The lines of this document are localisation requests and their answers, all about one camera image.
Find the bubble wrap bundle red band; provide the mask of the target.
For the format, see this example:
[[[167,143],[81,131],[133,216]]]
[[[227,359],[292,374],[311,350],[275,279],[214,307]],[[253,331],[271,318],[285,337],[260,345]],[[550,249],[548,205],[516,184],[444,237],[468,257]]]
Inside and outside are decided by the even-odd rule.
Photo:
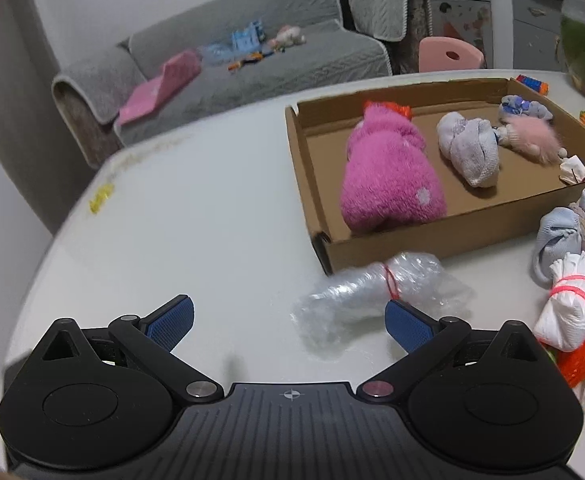
[[[447,272],[433,255],[399,252],[385,262],[325,276],[293,305],[291,320],[307,351],[334,360],[355,340],[381,330],[392,299],[433,318],[468,320],[475,289]]]

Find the white cloth bundle pink band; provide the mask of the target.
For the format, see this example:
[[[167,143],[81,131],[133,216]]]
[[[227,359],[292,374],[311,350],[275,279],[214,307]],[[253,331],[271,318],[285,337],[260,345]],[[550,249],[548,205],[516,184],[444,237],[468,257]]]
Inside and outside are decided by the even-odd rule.
[[[569,353],[585,341],[585,252],[567,252],[549,268],[551,287],[533,333],[542,344]]]

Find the orange plastic bundle green band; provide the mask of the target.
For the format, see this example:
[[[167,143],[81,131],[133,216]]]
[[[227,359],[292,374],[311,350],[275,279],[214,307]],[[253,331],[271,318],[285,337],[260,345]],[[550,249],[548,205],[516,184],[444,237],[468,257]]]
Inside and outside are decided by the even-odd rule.
[[[585,379],[585,341],[577,350],[559,351],[556,356],[557,367],[571,388]]]

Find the magenta fluffy sock bundle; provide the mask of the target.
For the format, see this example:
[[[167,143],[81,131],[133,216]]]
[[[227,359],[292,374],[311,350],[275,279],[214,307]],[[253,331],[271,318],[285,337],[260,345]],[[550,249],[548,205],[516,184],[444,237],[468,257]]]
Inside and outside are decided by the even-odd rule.
[[[363,234],[446,216],[443,186],[411,120],[370,107],[347,140],[340,209],[351,232]]]

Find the light blue sock bundle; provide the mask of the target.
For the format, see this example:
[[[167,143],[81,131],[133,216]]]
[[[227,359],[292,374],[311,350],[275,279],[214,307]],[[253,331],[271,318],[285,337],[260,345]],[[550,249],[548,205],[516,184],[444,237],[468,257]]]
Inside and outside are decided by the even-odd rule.
[[[536,283],[548,286],[550,265],[568,252],[585,253],[585,189],[575,203],[554,208],[539,222],[531,263]]]

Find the grey sock bundle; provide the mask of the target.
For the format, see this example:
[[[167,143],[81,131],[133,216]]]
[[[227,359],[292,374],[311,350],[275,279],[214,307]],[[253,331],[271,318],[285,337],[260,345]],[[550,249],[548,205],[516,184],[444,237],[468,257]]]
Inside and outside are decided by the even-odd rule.
[[[445,114],[437,123],[437,143],[443,157],[471,188],[497,185],[501,163],[491,123],[467,119],[458,112]]]

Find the small white pouch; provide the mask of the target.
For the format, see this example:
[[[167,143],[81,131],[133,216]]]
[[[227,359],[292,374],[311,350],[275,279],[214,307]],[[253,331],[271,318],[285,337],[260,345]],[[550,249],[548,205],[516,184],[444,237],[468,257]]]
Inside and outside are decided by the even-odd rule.
[[[559,166],[559,179],[566,185],[577,185],[585,182],[585,165],[577,155],[562,159]]]

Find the pink fur keychain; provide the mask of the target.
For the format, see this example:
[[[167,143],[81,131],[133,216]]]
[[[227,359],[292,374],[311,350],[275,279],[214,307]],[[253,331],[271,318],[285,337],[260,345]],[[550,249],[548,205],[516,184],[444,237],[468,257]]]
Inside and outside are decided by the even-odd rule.
[[[557,165],[562,146],[555,129],[542,118],[509,115],[495,130],[497,142],[533,162]]]

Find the orange plastic bag bundle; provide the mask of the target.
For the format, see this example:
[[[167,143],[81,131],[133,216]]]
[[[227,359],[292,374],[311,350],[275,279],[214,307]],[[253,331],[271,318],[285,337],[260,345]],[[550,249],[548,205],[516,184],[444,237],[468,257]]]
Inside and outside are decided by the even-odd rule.
[[[413,111],[408,105],[399,105],[396,102],[390,101],[366,101],[364,103],[364,110],[368,110],[370,107],[382,107],[385,110],[391,110],[391,112],[399,114],[408,120],[413,120]]]

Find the grey blue patterned sock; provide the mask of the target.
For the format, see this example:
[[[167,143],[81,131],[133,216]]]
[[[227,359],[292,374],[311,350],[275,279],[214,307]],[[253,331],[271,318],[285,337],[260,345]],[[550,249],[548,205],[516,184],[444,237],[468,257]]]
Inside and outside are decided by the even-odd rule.
[[[551,122],[554,119],[553,113],[542,103],[528,101],[516,94],[503,96],[498,107],[498,117],[501,122],[506,122],[510,116],[535,117],[545,122]]]

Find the grey door with red sign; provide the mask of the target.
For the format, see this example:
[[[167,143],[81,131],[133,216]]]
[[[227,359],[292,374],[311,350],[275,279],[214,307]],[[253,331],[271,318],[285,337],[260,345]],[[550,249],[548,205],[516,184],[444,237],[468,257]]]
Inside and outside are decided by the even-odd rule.
[[[0,0],[0,164],[46,229],[56,233],[94,171],[62,121],[18,22],[28,0]]]

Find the red blue orange brick stick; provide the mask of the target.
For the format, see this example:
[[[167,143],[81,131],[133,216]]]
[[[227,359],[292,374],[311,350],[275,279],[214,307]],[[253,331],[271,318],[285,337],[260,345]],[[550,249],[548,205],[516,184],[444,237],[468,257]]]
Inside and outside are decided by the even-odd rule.
[[[545,81],[522,74],[516,76],[516,81],[519,81],[521,84],[524,84],[527,88],[539,93],[541,96],[547,96],[549,92],[549,84]]]

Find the pink child chair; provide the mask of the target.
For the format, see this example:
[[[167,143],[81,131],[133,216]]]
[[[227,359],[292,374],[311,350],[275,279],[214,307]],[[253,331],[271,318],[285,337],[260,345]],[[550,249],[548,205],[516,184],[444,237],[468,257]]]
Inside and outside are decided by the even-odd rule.
[[[485,62],[484,54],[472,44],[451,37],[426,37],[419,42],[420,73],[448,70],[478,70]]]

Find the grey covered sofa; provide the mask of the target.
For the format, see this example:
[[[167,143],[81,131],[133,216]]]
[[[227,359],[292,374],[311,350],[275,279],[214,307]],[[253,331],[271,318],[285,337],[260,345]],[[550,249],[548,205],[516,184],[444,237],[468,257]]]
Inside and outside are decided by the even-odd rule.
[[[261,20],[261,51],[208,65],[160,110],[121,125],[133,90],[157,77],[174,55],[226,39]],[[284,26],[305,44],[268,47]],[[59,72],[58,112],[91,167],[121,148],[254,102],[343,82],[409,74],[419,42],[432,32],[430,0],[212,0],[153,24]]]

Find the small plush toy on sofa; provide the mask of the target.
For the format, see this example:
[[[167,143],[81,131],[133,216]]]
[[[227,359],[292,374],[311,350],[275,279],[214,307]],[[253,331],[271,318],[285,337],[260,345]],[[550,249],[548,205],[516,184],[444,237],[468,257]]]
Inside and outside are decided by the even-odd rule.
[[[305,44],[305,36],[299,26],[286,25],[277,32],[276,36],[268,40],[268,47],[275,51],[301,46]]]

